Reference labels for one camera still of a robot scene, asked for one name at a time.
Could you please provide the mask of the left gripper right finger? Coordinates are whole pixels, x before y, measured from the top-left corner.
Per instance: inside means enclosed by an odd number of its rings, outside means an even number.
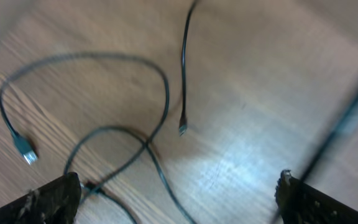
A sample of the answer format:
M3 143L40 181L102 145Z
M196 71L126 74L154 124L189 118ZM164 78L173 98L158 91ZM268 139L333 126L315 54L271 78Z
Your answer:
M358 224L358 211L300 182L283 170L275 201L284 224Z

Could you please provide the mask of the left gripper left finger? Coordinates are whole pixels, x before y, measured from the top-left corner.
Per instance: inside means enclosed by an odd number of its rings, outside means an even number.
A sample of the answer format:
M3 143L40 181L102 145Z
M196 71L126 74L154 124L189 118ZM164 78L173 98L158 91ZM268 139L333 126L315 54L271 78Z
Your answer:
M0 207L0 224L72 224L80 199L78 174L69 172Z

